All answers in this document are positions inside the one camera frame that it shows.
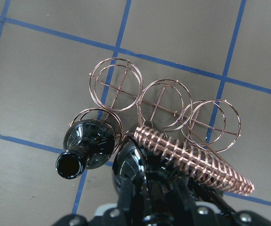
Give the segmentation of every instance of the screw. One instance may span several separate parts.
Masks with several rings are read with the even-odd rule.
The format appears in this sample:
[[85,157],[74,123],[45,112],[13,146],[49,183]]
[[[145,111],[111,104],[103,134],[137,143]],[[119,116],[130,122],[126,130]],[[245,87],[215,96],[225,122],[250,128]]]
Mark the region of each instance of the screw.
[[115,217],[117,217],[118,215],[120,215],[120,210],[118,210],[118,209],[113,209],[113,210],[109,213],[109,215],[110,215],[112,218],[115,218]]
[[243,222],[252,222],[252,217],[247,213],[241,213],[239,217]]
[[76,226],[81,222],[79,217],[74,217],[72,220],[69,222],[69,226]]
[[206,215],[209,213],[209,210],[207,209],[207,207],[200,206],[198,207],[197,212],[201,215]]

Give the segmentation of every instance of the copper coil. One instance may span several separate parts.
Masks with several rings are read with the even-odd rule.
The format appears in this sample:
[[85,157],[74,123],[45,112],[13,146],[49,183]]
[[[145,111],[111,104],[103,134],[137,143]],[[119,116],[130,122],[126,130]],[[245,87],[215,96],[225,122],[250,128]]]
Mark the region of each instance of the copper coil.
[[169,164],[201,184],[241,195],[254,191],[249,179],[240,175],[223,159],[195,145],[165,139],[164,134],[146,126],[136,128],[134,139],[155,155],[161,154],[162,160],[168,159]]

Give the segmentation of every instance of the blue grid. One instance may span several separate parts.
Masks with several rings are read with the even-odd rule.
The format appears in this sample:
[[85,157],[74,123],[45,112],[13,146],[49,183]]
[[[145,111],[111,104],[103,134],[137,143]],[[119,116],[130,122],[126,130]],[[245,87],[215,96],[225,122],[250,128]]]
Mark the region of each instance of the blue grid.
[[[55,30],[52,30],[52,29],[48,29],[48,28],[41,27],[41,26],[38,26],[38,25],[34,25],[34,24],[23,22],[23,21],[15,20],[15,19],[12,19],[12,18],[8,18],[7,17],[7,12],[8,12],[9,6],[10,6],[10,2],[11,2],[11,0],[5,0],[3,11],[2,11],[2,14],[0,15],[0,38],[2,36],[2,31],[3,31],[3,27],[4,27],[5,23],[15,24],[15,25],[18,25],[18,26],[21,26],[21,27],[25,27],[25,28],[28,28],[28,29],[36,30],[36,31],[39,31],[39,32],[44,32],[44,33],[54,35],[54,36],[57,36],[57,37],[77,41],[77,42],[87,44],[87,45],[90,45],[90,46],[111,50],[111,51],[113,51],[113,57],[117,57],[119,53],[122,53],[122,54],[129,55],[129,56],[132,56],[132,57],[137,57],[137,58],[140,58],[140,59],[156,62],[156,63],[161,64],[161,65],[166,65],[166,66],[173,67],[173,68],[176,68],[176,69],[180,69],[180,70],[184,70],[184,71],[187,71],[187,72],[196,73],[196,74],[203,75],[203,76],[206,76],[206,77],[209,77],[209,78],[213,78],[213,79],[216,79],[216,80],[220,80],[220,85],[219,85],[218,92],[217,92],[217,97],[216,97],[217,99],[221,98],[223,90],[224,90],[225,83],[231,83],[231,84],[242,86],[242,87],[245,87],[245,88],[248,88],[248,89],[253,89],[253,90],[260,91],[260,92],[271,94],[271,89],[269,89],[269,88],[258,86],[258,85],[255,85],[255,84],[251,84],[251,83],[248,83],[248,82],[244,82],[244,81],[240,81],[240,80],[232,79],[232,78],[228,77],[229,66],[230,66],[230,63],[231,63],[231,58],[232,58],[232,55],[233,55],[235,43],[237,41],[237,35],[238,35],[239,28],[240,28],[243,12],[244,12],[244,9],[245,9],[246,0],[241,0],[241,4],[240,4],[238,16],[237,16],[237,20],[236,20],[236,24],[235,24],[235,28],[234,28],[234,32],[233,32],[233,35],[232,35],[232,38],[231,38],[230,48],[229,48],[229,51],[228,51],[228,55],[227,55],[227,58],[226,58],[224,71],[223,71],[222,75],[215,74],[215,73],[210,73],[210,72],[203,71],[203,70],[193,68],[193,67],[189,67],[189,66],[186,66],[186,65],[176,64],[174,62],[167,61],[167,60],[160,59],[160,58],[156,58],[156,57],[153,57],[153,56],[148,56],[148,55],[144,55],[144,54],[136,54],[136,53],[134,53],[134,52],[132,52],[132,51],[130,51],[128,49],[121,48],[121,42],[122,42],[122,39],[123,39],[125,27],[126,27],[126,24],[127,24],[128,15],[129,15],[132,0],[127,0],[126,1],[124,14],[123,14],[123,17],[122,17],[121,26],[120,26],[120,30],[119,30],[119,34],[118,34],[115,46],[108,45],[108,44],[101,43],[101,42],[94,41],[94,40],[85,39],[85,38],[78,37],[78,36],[71,35],[71,34],[67,34],[67,33],[64,33],[64,32],[55,31]],[[109,73],[108,73],[108,76],[107,76],[107,81],[108,82],[110,82],[111,79],[112,79],[112,72],[113,72],[112,70],[109,70]],[[106,97],[107,97],[107,92],[108,92],[108,88],[105,88],[104,91],[103,91],[103,94],[102,94],[102,98],[101,98],[102,102],[105,102]],[[213,112],[212,112],[211,119],[210,119],[210,125],[211,126],[214,125],[216,114],[217,114],[217,108],[214,108]],[[208,132],[207,132],[208,139],[211,137],[211,134],[212,134],[212,130],[208,130]],[[18,138],[15,138],[15,137],[5,137],[5,136],[3,136],[1,134],[0,134],[0,139],[10,141],[10,142],[14,142],[14,143],[21,144],[21,145],[26,145],[26,146],[38,148],[38,149],[41,149],[41,150],[46,150],[46,151],[49,151],[49,152],[54,152],[54,153],[61,153],[62,152],[62,150],[58,149],[58,148],[37,144],[37,143],[34,143],[34,142],[18,139]],[[111,167],[112,162],[107,162],[105,165]],[[77,190],[77,193],[76,193],[75,202],[74,202],[74,205],[73,205],[73,208],[72,208],[72,213],[77,213],[77,211],[78,211],[78,206],[79,206],[80,198],[81,198],[81,195],[82,195],[83,187],[84,187],[84,184],[85,184],[85,181],[86,181],[86,177],[87,177],[87,171],[85,171],[81,176],[79,187],[78,187],[78,190]],[[259,199],[259,198],[241,196],[241,195],[236,195],[236,194],[231,194],[231,193],[225,193],[225,194],[228,195],[228,196],[231,196],[231,197],[244,199],[244,200],[247,200],[247,201],[251,201],[251,202],[271,206],[271,202],[266,201],[266,200],[262,200],[262,199]]]

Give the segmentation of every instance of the bottle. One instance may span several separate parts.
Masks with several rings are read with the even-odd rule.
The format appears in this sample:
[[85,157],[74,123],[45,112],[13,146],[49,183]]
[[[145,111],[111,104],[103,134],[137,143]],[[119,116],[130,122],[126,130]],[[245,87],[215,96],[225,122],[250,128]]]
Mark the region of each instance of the bottle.
[[56,171],[66,179],[73,179],[85,169],[104,165],[113,153],[115,138],[115,129],[103,120],[74,123],[64,136],[64,152],[56,160]]

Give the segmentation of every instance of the gray floor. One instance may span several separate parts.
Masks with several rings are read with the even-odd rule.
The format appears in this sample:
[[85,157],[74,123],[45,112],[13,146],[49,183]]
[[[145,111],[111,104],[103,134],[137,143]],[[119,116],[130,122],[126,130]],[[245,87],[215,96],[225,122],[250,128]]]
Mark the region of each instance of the gray floor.
[[54,169],[69,122],[96,107],[88,73],[112,56],[144,86],[178,79],[194,100],[235,106],[241,138],[223,156],[255,192],[225,199],[271,220],[271,1],[0,0],[0,225],[91,219],[117,201],[111,162],[73,180]]

